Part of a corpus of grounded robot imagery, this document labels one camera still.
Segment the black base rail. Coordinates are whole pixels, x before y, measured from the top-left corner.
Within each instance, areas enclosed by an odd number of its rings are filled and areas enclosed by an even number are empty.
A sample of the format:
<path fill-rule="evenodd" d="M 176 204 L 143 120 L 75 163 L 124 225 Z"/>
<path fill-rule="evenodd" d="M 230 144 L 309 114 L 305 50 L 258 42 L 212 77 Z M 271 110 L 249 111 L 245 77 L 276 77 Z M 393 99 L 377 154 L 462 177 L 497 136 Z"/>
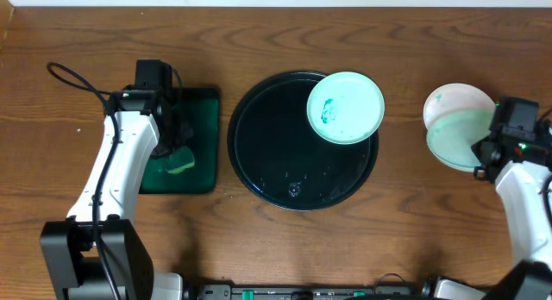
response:
<path fill-rule="evenodd" d="M 408 281 L 381 279 L 375 284 L 235 284 L 212 280 L 202 284 L 185 281 L 184 300 L 340 300 L 340 299 L 430 299 Z"/>

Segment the black round tray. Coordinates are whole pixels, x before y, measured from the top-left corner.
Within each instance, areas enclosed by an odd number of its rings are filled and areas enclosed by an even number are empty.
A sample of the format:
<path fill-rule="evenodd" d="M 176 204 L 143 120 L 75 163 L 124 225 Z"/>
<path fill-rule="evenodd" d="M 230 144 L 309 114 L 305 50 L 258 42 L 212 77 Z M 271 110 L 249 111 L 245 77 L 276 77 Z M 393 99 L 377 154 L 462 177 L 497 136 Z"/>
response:
<path fill-rule="evenodd" d="M 307 99 L 321 72 L 283 72 L 254 86 L 229 122 L 229 159 L 238 178 L 259 198 L 284 209 L 337 205 L 370 176 L 379 150 L 372 134 L 353 145 L 320 137 L 307 119 Z"/>

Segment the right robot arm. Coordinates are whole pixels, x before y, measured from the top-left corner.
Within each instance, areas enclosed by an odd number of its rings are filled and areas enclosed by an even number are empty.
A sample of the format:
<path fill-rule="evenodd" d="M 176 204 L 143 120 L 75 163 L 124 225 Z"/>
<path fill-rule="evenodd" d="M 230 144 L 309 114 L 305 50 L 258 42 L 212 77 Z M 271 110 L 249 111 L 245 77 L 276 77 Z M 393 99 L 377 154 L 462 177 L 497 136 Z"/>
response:
<path fill-rule="evenodd" d="M 427 281 L 423 294 L 441 299 L 551 297 L 551 127 L 536 102 L 501 98 L 494 109 L 442 115 L 426 135 L 446 166 L 494 185 L 505 210 L 513 268 L 489 291 L 451 278 Z"/>

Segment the mint plate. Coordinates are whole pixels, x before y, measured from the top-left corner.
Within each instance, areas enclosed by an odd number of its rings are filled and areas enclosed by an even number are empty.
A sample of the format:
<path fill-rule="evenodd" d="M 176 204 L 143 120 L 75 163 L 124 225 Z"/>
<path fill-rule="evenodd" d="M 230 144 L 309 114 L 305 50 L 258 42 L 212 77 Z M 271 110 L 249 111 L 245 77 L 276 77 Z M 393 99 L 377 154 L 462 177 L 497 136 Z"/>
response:
<path fill-rule="evenodd" d="M 444 165 L 473 172 L 480 161 L 471 146 L 489 135 L 492 117 L 486 109 L 458 110 L 439 117 L 426 135 L 428 148 Z"/>
<path fill-rule="evenodd" d="M 353 145 L 380 127 L 385 99 L 376 83 L 357 72 L 336 72 L 320 80 L 306 104 L 311 128 L 324 140 Z"/>

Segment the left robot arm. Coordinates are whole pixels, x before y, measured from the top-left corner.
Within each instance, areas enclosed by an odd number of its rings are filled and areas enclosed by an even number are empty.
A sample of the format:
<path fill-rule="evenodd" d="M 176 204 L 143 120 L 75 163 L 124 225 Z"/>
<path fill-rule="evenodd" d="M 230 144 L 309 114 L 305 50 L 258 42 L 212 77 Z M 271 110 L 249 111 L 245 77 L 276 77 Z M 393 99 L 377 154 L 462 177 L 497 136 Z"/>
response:
<path fill-rule="evenodd" d="M 93 93 L 103 106 L 104 131 L 90 177 L 63 221 L 46 222 L 41 251 L 58 299 L 175 299 L 193 289 L 173 272 L 157 272 L 137 234 L 135 208 L 150 159 L 171 157 L 179 139 L 175 73 L 159 59 L 140 59 L 135 81 L 119 91 L 100 91 L 73 76 L 70 86 Z"/>

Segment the white plate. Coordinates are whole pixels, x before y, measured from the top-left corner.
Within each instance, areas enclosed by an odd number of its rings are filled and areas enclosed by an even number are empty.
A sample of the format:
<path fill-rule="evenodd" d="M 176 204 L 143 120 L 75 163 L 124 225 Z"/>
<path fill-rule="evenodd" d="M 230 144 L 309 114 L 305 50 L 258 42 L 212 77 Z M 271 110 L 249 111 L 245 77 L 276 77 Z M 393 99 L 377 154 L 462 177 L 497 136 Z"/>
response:
<path fill-rule="evenodd" d="M 433 90 L 423 106 L 423 122 L 427 129 L 441 116 L 459 110 L 495 109 L 495 102 L 482 90 L 470 84 L 444 84 Z"/>

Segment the black rectangular water tray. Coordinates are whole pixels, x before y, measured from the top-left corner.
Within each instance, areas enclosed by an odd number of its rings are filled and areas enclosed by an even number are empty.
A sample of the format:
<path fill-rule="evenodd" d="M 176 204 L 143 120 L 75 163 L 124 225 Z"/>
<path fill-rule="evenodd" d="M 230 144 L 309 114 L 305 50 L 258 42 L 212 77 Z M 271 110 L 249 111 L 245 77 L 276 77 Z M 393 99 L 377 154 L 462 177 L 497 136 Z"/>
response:
<path fill-rule="evenodd" d="M 219 92 L 214 88 L 184 88 L 175 110 L 183 110 L 194 135 L 185 146 L 195 157 L 195 166 L 180 174 L 166 171 L 168 156 L 150 159 L 141 182 L 141 194 L 205 194 L 216 184 L 219 138 Z"/>

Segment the green sponge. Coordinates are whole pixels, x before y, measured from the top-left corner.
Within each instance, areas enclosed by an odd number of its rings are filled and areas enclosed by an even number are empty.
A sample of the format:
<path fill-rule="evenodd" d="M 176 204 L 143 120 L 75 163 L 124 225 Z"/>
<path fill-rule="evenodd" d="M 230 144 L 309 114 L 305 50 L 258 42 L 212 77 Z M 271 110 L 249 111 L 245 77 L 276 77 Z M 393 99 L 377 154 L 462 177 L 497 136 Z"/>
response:
<path fill-rule="evenodd" d="M 192 150 L 182 146 L 170 154 L 166 160 L 166 171 L 169 174 L 177 175 L 186 169 L 195 166 L 195 157 Z"/>

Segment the mint plate front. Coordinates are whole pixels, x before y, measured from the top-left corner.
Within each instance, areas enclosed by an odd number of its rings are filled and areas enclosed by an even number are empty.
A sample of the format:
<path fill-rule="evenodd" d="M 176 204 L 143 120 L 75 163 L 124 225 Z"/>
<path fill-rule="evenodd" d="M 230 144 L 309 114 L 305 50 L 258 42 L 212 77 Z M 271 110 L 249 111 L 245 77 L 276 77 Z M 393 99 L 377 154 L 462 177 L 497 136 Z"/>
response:
<path fill-rule="evenodd" d="M 473 172 L 480 161 L 471 146 L 489 135 L 492 117 L 486 109 L 458 110 L 439 117 L 426 135 L 428 148 L 444 165 Z"/>

